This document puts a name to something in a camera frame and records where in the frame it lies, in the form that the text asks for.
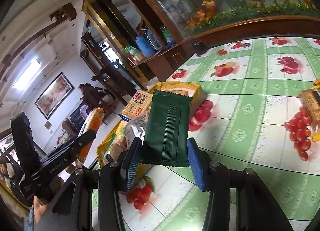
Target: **green snack packet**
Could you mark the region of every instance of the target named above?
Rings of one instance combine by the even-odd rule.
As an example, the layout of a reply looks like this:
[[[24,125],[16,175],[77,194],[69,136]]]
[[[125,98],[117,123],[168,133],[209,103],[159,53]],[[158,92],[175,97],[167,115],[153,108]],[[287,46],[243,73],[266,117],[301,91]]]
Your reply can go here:
[[[141,163],[187,167],[192,97],[154,90]]]

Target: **blue thermos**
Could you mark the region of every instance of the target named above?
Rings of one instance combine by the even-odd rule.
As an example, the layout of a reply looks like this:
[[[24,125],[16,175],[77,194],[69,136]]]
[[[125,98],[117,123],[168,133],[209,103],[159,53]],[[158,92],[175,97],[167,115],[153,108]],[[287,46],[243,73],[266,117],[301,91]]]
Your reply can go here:
[[[141,50],[142,54],[144,54],[144,56],[146,58],[149,58],[155,54],[155,51],[151,48],[151,46],[149,45],[149,43],[145,37],[138,36],[137,37],[137,45],[138,45],[139,49]]]

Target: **fluorescent light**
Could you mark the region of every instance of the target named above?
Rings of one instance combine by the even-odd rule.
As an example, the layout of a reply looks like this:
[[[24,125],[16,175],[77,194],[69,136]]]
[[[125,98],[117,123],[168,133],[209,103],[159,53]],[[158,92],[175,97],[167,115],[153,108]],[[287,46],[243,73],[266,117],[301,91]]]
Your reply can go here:
[[[26,89],[29,84],[35,79],[34,76],[36,75],[40,67],[40,63],[36,59],[33,59],[27,69],[24,70],[20,78],[13,84],[13,87],[18,90]]]

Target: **metal screw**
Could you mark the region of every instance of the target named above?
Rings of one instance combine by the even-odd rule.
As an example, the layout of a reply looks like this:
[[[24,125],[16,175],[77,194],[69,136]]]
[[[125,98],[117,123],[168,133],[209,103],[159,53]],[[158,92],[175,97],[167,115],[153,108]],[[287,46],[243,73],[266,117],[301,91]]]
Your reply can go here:
[[[84,170],[81,169],[81,168],[78,168],[78,169],[75,170],[75,174],[76,175],[81,175],[82,173],[84,173]]]
[[[220,165],[220,163],[218,162],[218,161],[211,161],[210,162],[210,165],[212,166],[212,167],[218,167],[219,165]]]
[[[111,168],[118,167],[118,165],[119,165],[119,162],[117,162],[117,161],[112,161],[112,162],[110,162],[110,167],[111,167]]]
[[[254,170],[252,168],[246,168],[245,172],[246,174],[252,175],[254,173]]]

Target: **picture frame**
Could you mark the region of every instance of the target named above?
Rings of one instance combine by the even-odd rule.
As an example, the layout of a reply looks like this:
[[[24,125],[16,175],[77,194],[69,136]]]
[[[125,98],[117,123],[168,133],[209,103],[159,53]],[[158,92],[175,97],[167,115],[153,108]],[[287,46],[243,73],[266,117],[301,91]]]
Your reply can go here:
[[[74,89],[74,86],[61,72],[42,92],[36,100],[35,105],[43,116],[49,119]]]

